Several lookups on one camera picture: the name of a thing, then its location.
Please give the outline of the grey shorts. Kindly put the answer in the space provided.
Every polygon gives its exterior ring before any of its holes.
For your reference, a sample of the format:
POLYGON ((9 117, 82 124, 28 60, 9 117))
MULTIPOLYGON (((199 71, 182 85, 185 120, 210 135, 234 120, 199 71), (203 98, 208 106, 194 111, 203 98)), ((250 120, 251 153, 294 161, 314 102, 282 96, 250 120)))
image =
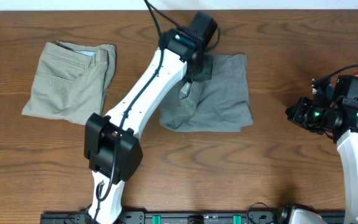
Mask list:
POLYGON ((247 56, 214 55, 210 80, 175 84, 159 105, 159 124, 183 133, 240 132, 253 124, 247 56))

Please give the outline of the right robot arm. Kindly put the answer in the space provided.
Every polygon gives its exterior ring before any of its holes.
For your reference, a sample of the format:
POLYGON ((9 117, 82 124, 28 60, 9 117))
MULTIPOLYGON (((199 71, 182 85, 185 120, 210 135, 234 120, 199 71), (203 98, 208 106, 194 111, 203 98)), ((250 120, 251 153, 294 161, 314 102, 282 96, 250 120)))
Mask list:
POLYGON ((323 107, 301 97, 285 113, 288 121, 311 133, 326 134, 336 144, 346 193, 344 223, 358 223, 358 108, 338 101, 323 107))

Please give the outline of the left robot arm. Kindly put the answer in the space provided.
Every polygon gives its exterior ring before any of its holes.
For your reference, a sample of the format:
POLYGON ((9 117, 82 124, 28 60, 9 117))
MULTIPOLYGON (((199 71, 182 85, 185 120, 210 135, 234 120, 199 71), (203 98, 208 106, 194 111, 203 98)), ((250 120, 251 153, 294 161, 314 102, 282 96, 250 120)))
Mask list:
POLYGON ((139 140, 146 123, 175 84, 203 70, 211 72, 211 60, 205 52, 210 50, 214 33, 185 28, 164 32, 148 68, 129 93, 106 115, 93 113, 89 117, 84 156, 95 186, 86 223, 114 223, 118 219, 125 182, 143 158, 139 140))

